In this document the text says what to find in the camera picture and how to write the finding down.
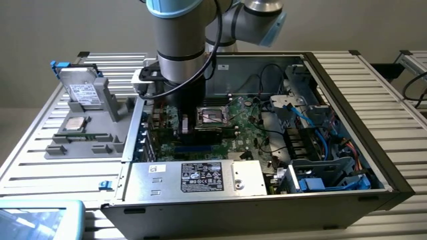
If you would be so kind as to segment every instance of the white wall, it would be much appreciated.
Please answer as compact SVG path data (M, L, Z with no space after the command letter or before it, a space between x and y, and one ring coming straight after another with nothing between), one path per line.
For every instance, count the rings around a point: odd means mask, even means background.
M288 13L268 50L352 50L389 62L427 50L425 0L283 0ZM264 50L240 43L241 51ZM151 15L137 0L0 1L0 107L40 107L57 80L50 60L80 51L153 53Z

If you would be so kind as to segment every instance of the green circuit board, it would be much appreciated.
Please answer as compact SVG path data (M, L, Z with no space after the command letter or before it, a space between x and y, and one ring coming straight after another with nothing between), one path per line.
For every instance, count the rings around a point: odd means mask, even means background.
M255 145L255 139L260 144L267 138L267 133L257 129L249 122L249 116L257 117L260 114L260 109L255 107L255 104L245 106L244 102L252 102L252 98L247 96L236 97L227 106L227 114L229 123L232 124L232 131L235 133L233 138L223 138L220 144L211 145L211 150L207 152L188 152L176 153L176 147L180 142L171 137L173 130L179 128L177 110L172 106L165 106L163 109L155 111L156 118L161 119L163 124L159 124L153 132L157 138L161 139L161 143L155 147L157 162L171 162L171 161L189 161L189 160L223 160L232 159L239 160L240 155L249 151L252 154L252 159L260 161L260 165L264 172L268 172L267 164L272 160L271 153L261 152L259 146ZM271 151L269 145L263 145L261 149L264 151Z

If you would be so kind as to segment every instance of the power supply label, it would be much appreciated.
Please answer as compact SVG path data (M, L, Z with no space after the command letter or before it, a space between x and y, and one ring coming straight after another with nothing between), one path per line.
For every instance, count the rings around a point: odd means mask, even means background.
M184 193L224 191L221 163L183 163L180 166L180 190Z
M72 94L77 102L83 105L100 105L101 101L92 84L71 84Z

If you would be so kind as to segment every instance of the sticker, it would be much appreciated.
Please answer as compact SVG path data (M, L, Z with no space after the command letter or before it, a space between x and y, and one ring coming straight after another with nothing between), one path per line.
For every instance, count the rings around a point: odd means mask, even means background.
M92 84L71 84L72 94L80 105L100 105L101 101Z
M220 162L183 163L180 176L180 190L184 193L224 191Z
M149 165L148 167L148 173L163 173L167 171L167 165L161 164L161 165Z
M229 69L229 65L224 65L224 64L217 65L217 70L228 70L228 69Z

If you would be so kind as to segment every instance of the tablet screen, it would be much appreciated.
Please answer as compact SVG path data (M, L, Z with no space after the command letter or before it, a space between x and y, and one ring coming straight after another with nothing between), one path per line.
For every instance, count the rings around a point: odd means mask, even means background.
M52 240L65 214L58 208L0 209L1 239Z

